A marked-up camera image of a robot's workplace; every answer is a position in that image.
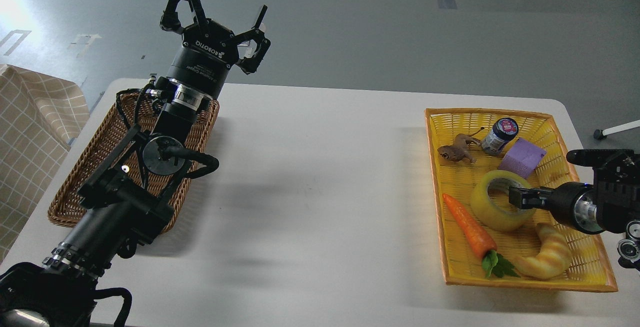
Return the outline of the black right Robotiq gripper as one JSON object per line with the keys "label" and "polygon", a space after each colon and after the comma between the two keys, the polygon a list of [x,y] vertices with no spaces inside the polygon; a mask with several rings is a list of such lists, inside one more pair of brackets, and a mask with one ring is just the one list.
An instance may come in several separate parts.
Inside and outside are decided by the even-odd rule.
{"label": "black right Robotiq gripper", "polygon": [[567,182],[557,188],[541,186],[538,189],[510,186],[508,202],[519,210],[539,207],[551,213],[561,225],[595,235],[594,188],[587,183]]}

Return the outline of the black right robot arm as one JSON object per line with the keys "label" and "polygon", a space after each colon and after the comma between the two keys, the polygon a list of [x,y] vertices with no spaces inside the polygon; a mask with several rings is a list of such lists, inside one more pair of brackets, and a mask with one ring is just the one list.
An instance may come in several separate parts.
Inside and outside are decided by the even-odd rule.
{"label": "black right robot arm", "polygon": [[618,264],[640,268],[640,168],[631,149],[574,149],[566,160],[592,168],[593,182],[570,181],[555,188],[509,188],[509,202],[520,210],[541,209],[556,222],[587,235],[623,234]]}

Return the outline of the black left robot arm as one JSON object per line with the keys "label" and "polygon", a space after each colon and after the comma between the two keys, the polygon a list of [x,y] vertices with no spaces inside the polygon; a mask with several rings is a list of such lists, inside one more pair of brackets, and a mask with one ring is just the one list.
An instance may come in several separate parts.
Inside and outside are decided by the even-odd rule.
{"label": "black left robot arm", "polygon": [[128,259],[151,244],[176,209],[170,204],[183,181],[218,169],[219,161],[188,147],[198,118],[213,108],[232,67],[257,71],[271,42],[262,22],[235,34],[206,17],[201,0],[167,0],[163,31],[182,46],[167,76],[152,76],[136,91],[131,118],[116,95],[126,134],[78,188],[85,214],[41,265],[21,262],[1,276],[3,327],[88,327],[98,300],[121,297],[113,325],[124,327],[133,297],[123,287],[98,289],[115,256]]}

